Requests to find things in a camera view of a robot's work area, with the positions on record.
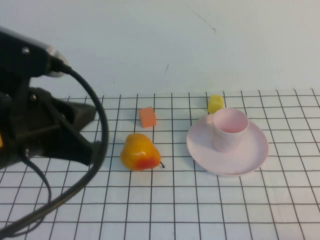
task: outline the white grid mat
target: white grid mat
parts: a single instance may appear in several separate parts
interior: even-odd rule
[[[318,240],[320,239],[320,90],[218,92],[265,133],[269,157],[242,177],[209,174],[190,157],[186,136],[207,113],[203,94],[101,99],[108,116],[107,157],[89,185],[50,213],[28,240]],[[86,102],[87,98],[70,101]],[[137,109],[153,106],[155,127]],[[83,131],[100,139],[99,121]],[[131,172],[119,159],[126,136],[153,140],[165,168]],[[33,158],[53,197],[88,170],[78,163]],[[0,227],[47,201],[40,178],[23,164],[0,170]]]

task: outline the cup rim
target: cup rim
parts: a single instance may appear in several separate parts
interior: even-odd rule
[[[238,131],[238,132],[227,132],[227,131],[221,130],[221,129],[215,124],[215,114],[218,113],[218,112],[222,112],[222,111],[225,111],[225,110],[229,110],[229,109],[231,109],[231,110],[233,110],[233,111],[236,111],[236,112],[240,113],[241,115],[245,116],[247,124],[246,124],[246,127],[245,127],[243,130]],[[221,109],[219,109],[218,111],[216,111],[216,112],[213,114],[213,117],[212,117],[212,124],[215,126],[215,128],[216,128],[217,130],[219,130],[220,132],[222,132],[222,133],[224,133],[224,134],[229,134],[229,135],[235,135],[235,134],[241,134],[241,133],[243,133],[245,130],[248,129],[249,123],[250,123],[250,121],[249,121],[248,116],[247,116],[244,112],[242,112],[242,111],[240,111],[240,110],[238,110],[238,109],[236,109],[236,108],[233,108],[233,107],[224,107],[224,108],[221,108]]]

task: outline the white wall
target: white wall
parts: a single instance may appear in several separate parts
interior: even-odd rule
[[[99,94],[320,88],[319,8],[319,0],[2,0],[0,25],[56,46]],[[80,89],[70,77],[33,83],[58,96]]]

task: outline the screw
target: screw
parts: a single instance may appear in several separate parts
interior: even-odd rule
[[[21,52],[23,55],[28,55],[30,53],[30,49],[25,46],[22,48]]]
[[[28,149],[28,148],[25,150],[25,156],[26,156],[27,158],[29,158],[29,149]]]
[[[31,94],[31,95],[30,95],[30,101],[31,101],[31,102],[35,102],[36,100],[37,100],[37,96],[34,95],[34,94]]]

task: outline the pink cup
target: pink cup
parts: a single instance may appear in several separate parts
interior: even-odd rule
[[[249,119],[235,108],[222,108],[213,115],[213,145],[222,153],[228,153],[240,144],[249,126]]]

